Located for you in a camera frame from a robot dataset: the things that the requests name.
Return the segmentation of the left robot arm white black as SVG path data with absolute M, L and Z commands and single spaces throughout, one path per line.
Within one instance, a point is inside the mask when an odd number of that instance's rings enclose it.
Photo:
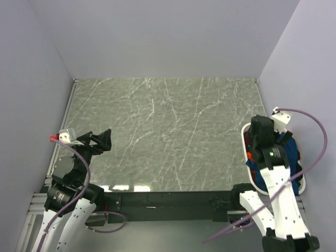
M 89 165 L 93 156 L 112 149 L 111 135 L 111 129 L 81 136 L 76 136 L 74 129 L 63 129 L 50 137 L 51 142 L 65 147 L 72 156 L 61 157 L 54 164 L 33 251 L 66 251 L 88 217 L 107 208 L 104 189 L 90 183 Z

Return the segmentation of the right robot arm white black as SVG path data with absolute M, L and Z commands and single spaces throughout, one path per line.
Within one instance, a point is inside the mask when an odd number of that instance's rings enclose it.
M 305 225 L 290 181 L 290 161 L 285 145 L 292 137 L 286 130 L 291 116 L 285 112 L 270 117 L 252 117 L 247 131 L 242 133 L 246 158 L 256 164 L 271 199 L 269 210 L 251 184 L 235 185 L 230 203 L 235 209 L 245 209 L 253 215 L 262 234 L 264 251 L 316 251 L 317 237 Z

